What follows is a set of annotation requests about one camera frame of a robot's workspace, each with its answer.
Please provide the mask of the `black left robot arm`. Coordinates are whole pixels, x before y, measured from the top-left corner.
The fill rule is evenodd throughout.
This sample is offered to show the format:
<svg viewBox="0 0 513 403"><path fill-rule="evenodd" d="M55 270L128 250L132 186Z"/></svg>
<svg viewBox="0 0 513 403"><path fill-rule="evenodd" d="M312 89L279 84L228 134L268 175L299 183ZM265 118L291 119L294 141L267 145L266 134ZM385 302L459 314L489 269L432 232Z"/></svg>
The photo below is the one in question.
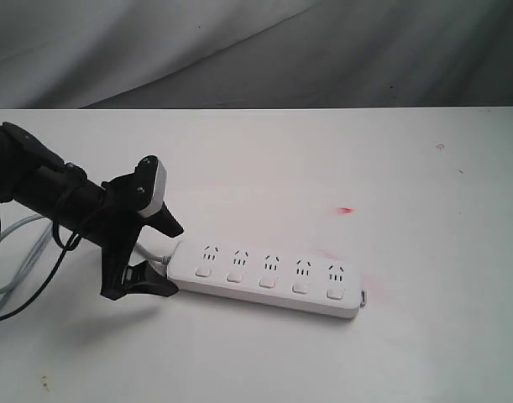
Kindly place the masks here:
<svg viewBox="0 0 513 403"><path fill-rule="evenodd" d="M35 136L13 123L0 125L0 203L16 201L102 250L102 296L172 296L177 286L147 262L129 263L143 227L169 238L183 228L164 202L166 170L154 155L133 172L97 185Z"/></svg>

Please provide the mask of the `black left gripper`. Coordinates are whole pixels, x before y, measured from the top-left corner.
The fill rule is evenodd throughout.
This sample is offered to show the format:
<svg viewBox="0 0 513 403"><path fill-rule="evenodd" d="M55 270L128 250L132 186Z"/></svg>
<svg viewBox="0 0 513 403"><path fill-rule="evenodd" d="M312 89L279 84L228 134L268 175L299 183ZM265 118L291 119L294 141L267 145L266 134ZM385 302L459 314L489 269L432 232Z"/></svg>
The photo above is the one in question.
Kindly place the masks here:
<svg viewBox="0 0 513 403"><path fill-rule="evenodd" d="M177 285L160 274L149 261L129 264L138 240L143 218L130 205L137 186L130 175L102 183L105 200L92 220L88 239L101 248L100 295L116 301L127 294L170 297ZM184 228L163 203L154 215L154 229L169 238L184 233Z"/></svg>

